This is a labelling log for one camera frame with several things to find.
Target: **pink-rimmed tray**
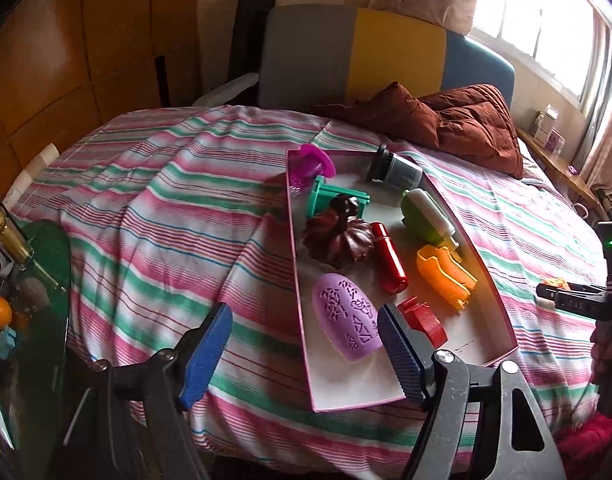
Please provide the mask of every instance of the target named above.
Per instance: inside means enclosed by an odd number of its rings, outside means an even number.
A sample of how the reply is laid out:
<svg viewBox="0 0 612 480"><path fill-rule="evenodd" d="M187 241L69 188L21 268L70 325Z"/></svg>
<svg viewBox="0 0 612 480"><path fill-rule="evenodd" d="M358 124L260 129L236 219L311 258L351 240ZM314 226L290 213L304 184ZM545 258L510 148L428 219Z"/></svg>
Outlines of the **pink-rimmed tray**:
<svg viewBox="0 0 612 480"><path fill-rule="evenodd" d="M450 349L469 364L490 364L515 351L517 340L494 282L470 238L433 184L424 177L420 187L441 205L457 229L454 238L459 243L457 252L462 258L461 264L477 279L470 301L460 312L450 306L417 271L417 250L423 246L423 242L412 236L402 224L403 215L399 206L401 193L379 182L366 182L373 154L338 150L326 153L337 168L337 176L327 179L327 183L361 190L371 196L363 219L382 222L386 226L406 269L409 286L396 296L388 296L376 282L371 262L337 271L308 256L301 236L310 189L291 189L291 167L297 161L299 152L288 151L286 185L289 190L295 290L312 409L315 412L350 410L404 398L383 348L359 361L350 362L324 335L313 311L311 291L315 282L326 272L339 272L353 280L376 308L386 302L399 304L413 296L425 301L448 335L448 342L442 348Z"/></svg>

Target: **window sill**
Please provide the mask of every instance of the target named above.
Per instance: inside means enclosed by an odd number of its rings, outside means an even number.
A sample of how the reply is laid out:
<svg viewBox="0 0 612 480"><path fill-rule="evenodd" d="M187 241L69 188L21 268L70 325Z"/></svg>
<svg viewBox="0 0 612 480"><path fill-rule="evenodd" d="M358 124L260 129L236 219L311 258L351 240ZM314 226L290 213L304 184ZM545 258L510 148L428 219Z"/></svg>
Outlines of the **window sill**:
<svg viewBox="0 0 612 480"><path fill-rule="evenodd" d="M473 28L468 34L468 38L487 46L490 50L495 51L500 56L510 56L513 59L519 61L524 67L529 69L534 75L548 83L554 90L559 92L563 97L577 110L581 109L581 102L579 98L574 95L569 89L563 86L554 75L545 68L543 68L535 59L525 52L522 52L513 44L507 41L499 40L499 38L493 38L489 34L486 34L482 30Z"/></svg>

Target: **pink fabric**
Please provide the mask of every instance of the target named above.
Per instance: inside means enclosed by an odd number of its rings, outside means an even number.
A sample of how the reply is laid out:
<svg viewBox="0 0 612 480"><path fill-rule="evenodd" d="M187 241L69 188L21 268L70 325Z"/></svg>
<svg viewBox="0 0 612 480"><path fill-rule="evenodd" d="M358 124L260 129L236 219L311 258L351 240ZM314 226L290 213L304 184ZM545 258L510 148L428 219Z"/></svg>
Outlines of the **pink fabric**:
<svg viewBox="0 0 612 480"><path fill-rule="evenodd" d="M595 413L576 430L566 428L556 437L556 446L568 480L591 478L612 445L612 418Z"/></svg>

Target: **metal screw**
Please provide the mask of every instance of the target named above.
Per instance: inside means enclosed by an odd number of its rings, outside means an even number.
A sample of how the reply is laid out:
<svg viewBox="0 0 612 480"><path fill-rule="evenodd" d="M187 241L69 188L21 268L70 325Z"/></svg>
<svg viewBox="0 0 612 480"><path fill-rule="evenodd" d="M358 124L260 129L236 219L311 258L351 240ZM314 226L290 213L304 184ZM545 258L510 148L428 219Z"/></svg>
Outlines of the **metal screw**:
<svg viewBox="0 0 612 480"><path fill-rule="evenodd" d="M163 348L157 355L164 361L172 361L175 358L175 351L171 348Z"/></svg>
<svg viewBox="0 0 612 480"><path fill-rule="evenodd" d="M99 359L93 363L92 368L96 372L103 372L109 366L110 366L110 362L108 362L106 359Z"/></svg>
<svg viewBox="0 0 612 480"><path fill-rule="evenodd" d="M439 361L444 363L452 363L455 360L455 356L450 350L438 350L435 355Z"/></svg>
<svg viewBox="0 0 612 480"><path fill-rule="evenodd" d="M504 361L502 363L503 371L508 374L515 374L519 371L519 367L514 361Z"/></svg>

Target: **black cylindrical container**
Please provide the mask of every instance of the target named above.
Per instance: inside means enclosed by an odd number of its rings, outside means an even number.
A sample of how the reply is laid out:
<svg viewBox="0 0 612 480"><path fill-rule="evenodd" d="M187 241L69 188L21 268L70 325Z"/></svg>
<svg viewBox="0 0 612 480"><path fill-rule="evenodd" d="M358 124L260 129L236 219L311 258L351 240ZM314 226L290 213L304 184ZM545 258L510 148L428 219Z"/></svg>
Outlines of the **black cylindrical container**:
<svg viewBox="0 0 612 480"><path fill-rule="evenodd" d="M419 187L422 174L423 170L414 162L390 153L386 145L382 144L372 159L368 180L380 180L388 186L404 191Z"/></svg>

